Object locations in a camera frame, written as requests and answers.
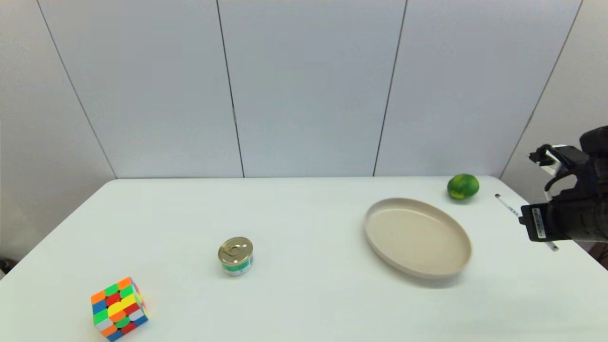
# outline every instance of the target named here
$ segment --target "panel seam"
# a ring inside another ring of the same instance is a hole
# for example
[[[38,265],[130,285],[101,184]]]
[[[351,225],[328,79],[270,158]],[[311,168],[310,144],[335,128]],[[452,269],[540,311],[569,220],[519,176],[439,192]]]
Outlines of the panel seam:
[[[507,159],[507,161],[506,161],[504,169],[502,169],[502,172],[500,173],[500,177],[499,177],[500,180],[502,179],[502,176],[504,176],[504,174],[506,172],[506,168],[509,166],[509,163],[511,162],[511,159],[513,159],[513,156],[515,155],[515,151],[517,150],[517,146],[519,146],[519,143],[522,141],[523,135],[526,133],[526,130],[528,129],[528,126],[530,125],[530,122],[532,121],[532,117],[534,116],[534,113],[536,112],[536,108],[538,107],[538,104],[541,102],[542,96],[545,94],[545,90],[547,90],[547,86],[549,85],[549,81],[551,80],[551,76],[553,76],[553,72],[555,71],[555,68],[558,65],[560,57],[562,57],[562,52],[564,51],[564,47],[566,46],[566,43],[568,42],[568,38],[570,38],[570,33],[572,32],[572,28],[574,27],[576,19],[578,18],[578,13],[581,10],[581,6],[582,6],[582,2],[583,1],[584,0],[581,0],[581,2],[579,2],[579,4],[578,4],[578,9],[576,9],[576,14],[574,15],[574,19],[572,20],[572,25],[570,25],[570,29],[568,30],[568,34],[566,35],[566,39],[564,40],[564,44],[562,45],[562,48],[559,50],[558,57],[555,59],[555,63],[553,64],[553,68],[551,69],[551,72],[549,73],[549,77],[547,78],[547,82],[545,82],[545,86],[542,88],[541,95],[538,97],[538,100],[536,101],[536,104],[534,105],[534,109],[532,109],[532,113],[530,113],[530,117],[528,118],[528,122],[526,122],[526,126],[524,126],[524,128],[523,128],[522,134],[519,136],[519,139],[517,140],[517,143],[515,144],[515,147],[513,148],[513,151],[511,152],[511,155],[509,156],[509,159]]]
[[[55,46],[55,51],[57,51],[57,55],[59,56],[59,60],[61,61],[61,65],[63,66],[63,70],[66,73],[67,80],[70,82],[70,85],[72,86],[72,90],[74,91],[74,94],[76,95],[76,99],[78,100],[78,104],[80,104],[80,108],[82,109],[82,113],[85,115],[86,121],[89,123],[91,131],[93,132],[93,135],[95,136],[95,139],[97,140],[97,143],[99,144],[99,147],[102,150],[103,156],[106,158],[106,161],[108,162],[108,166],[110,166],[110,170],[112,171],[112,174],[114,175],[114,178],[117,179],[118,177],[116,177],[116,172],[114,171],[114,168],[112,167],[112,163],[110,162],[110,159],[108,158],[108,154],[103,149],[102,142],[99,141],[99,137],[97,136],[97,132],[95,132],[95,128],[93,128],[93,124],[91,123],[91,120],[89,119],[88,114],[86,114],[85,106],[82,104],[82,101],[80,100],[80,96],[78,95],[78,92],[76,91],[76,87],[74,86],[74,83],[72,82],[72,78],[70,77],[70,74],[67,71],[66,64],[64,63],[63,58],[61,57],[61,54],[59,53],[59,48],[57,48],[57,43],[55,42],[55,38],[53,37],[53,33],[51,33],[51,31],[50,31],[49,23],[46,21],[46,17],[44,16],[44,12],[42,11],[42,6],[40,6],[40,0],[36,0],[36,3],[38,4],[38,9],[40,10],[40,14],[42,15],[42,19],[44,20],[44,25],[46,26],[46,29],[49,32],[50,40],[53,42],[53,46]]]
[[[224,62],[226,63],[226,75],[228,76],[228,88],[230,89],[230,102],[232,104],[232,119],[234,120],[234,130],[237,134],[238,157],[241,161],[241,173],[245,178],[245,167],[243,166],[243,153],[241,152],[241,139],[238,136],[237,112],[234,108],[234,96],[232,96],[232,82],[230,81],[230,70],[228,69],[228,56],[226,54],[226,42],[224,41],[224,28],[222,27],[222,17],[219,14],[219,0],[215,0],[218,10],[219,33],[222,38],[222,48],[224,49]]]
[[[395,78],[395,69],[397,67],[397,58],[399,56],[399,47],[401,46],[401,34],[403,33],[403,25],[406,20],[406,11],[407,11],[407,3],[406,0],[403,6],[403,16],[401,18],[401,27],[399,28],[399,38],[397,39],[397,49],[395,51],[395,61],[393,62],[393,72],[390,74],[390,83],[389,83],[389,93],[386,98],[386,106],[384,107],[384,117],[382,118],[382,128],[380,129],[380,139],[378,140],[378,150],[376,151],[376,161],[374,162],[374,172],[372,176],[376,176],[376,168],[378,167],[378,156],[380,155],[380,146],[382,145],[382,135],[384,134],[384,124],[386,123],[386,113],[389,110],[389,101],[390,101],[390,92],[393,89],[393,79]]]

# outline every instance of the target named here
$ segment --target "pen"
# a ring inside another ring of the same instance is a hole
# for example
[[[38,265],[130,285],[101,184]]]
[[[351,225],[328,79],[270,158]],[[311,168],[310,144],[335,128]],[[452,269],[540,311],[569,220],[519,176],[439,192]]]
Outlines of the pen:
[[[521,217],[522,214],[519,213],[519,211],[513,209],[512,206],[509,205],[509,203],[507,203],[501,196],[500,194],[496,194],[495,195],[496,198],[502,203],[502,205],[504,205],[507,209],[509,209],[509,211],[511,211],[515,216],[517,217]],[[553,241],[546,241],[545,244],[551,248],[552,251],[557,252],[559,251],[559,247],[557,247],[557,245],[555,245],[555,243],[553,243]]]

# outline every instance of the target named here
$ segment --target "white wall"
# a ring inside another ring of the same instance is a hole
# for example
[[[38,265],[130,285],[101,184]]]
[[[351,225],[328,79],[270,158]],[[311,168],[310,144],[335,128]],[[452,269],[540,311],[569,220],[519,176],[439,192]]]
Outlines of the white wall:
[[[215,0],[40,0],[119,178],[242,177]]]
[[[409,0],[376,175],[499,176],[580,0]]]
[[[245,176],[372,176],[405,0],[220,0]]]
[[[0,253],[20,259],[114,179],[35,1],[0,1]]]
[[[528,159],[540,145],[580,148],[581,134],[608,125],[608,2],[583,1],[564,50],[501,180],[531,203],[551,178]],[[562,180],[553,192],[572,187]]]

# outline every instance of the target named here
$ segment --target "tin can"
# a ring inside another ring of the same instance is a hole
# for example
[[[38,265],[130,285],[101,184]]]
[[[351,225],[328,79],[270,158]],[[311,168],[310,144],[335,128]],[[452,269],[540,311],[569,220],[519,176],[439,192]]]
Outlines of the tin can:
[[[233,237],[220,246],[218,258],[224,272],[231,276],[240,276],[251,268],[254,261],[253,252],[254,246],[249,239]]]

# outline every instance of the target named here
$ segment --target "can lid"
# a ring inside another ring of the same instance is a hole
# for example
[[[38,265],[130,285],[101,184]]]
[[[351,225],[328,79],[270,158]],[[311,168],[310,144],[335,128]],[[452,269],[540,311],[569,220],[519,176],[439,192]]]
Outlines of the can lid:
[[[221,245],[218,257],[226,265],[238,265],[249,259],[253,252],[254,246],[249,239],[233,237]]]

